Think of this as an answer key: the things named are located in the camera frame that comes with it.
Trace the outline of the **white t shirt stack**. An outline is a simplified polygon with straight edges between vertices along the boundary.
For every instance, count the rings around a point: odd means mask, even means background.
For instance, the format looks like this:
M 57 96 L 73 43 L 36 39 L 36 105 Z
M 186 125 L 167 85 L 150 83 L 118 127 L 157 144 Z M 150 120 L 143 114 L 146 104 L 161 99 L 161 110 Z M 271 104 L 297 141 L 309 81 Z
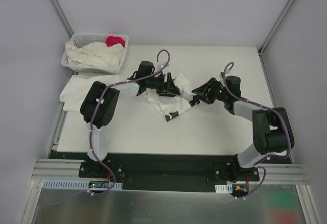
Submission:
M 110 85 L 120 80 L 120 75 L 73 75 L 59 96 L 59 100 L 64 103 L 63 110 L 66 112 L 80 112 L 80 107 L 95 81 Z

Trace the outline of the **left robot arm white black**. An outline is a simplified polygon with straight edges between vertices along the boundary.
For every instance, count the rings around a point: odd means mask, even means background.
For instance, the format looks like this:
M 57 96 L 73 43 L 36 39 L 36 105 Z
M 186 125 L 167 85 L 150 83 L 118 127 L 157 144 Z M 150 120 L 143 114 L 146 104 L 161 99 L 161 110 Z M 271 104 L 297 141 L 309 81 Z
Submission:
M 103 135 L 103 127 L 113 119 L 120 98 L 135 97 L 147 89 L 153 89 L 158 95 L 175 97 L 181 95 L 180 89 L 174 84 L 171 73 L 163 74 L 162 70 L 155 72 L 152 62 L 142 61 L 138 70 L 126 81 L 105 85 L 95 81 L 87 93 L 80 113 L 89 130 L 88 157 L 94 162 L 90 171 L 96 177 L 104 177 L 108 165 L 103 162 L 107 157 L 107 142 Z

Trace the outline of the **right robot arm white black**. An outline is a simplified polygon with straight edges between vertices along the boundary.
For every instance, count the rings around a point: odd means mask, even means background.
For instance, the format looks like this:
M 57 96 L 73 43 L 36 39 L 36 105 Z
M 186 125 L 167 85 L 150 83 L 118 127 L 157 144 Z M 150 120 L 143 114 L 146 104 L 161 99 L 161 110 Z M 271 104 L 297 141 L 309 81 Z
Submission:
M 232 115 L 252 122 L 252 144 L 236 155 L 236 164 L 230 167 L 230 175 L 242 180 L 252 168 L 270 157 L 290 155 L 294 136 L 285 108 L 269 108 L 241 97 L 241 79 L 227 76 L 222 81 L 211 78 L 202 86 L 192 90 L 195 97 L 206 104 L 216 100 Z

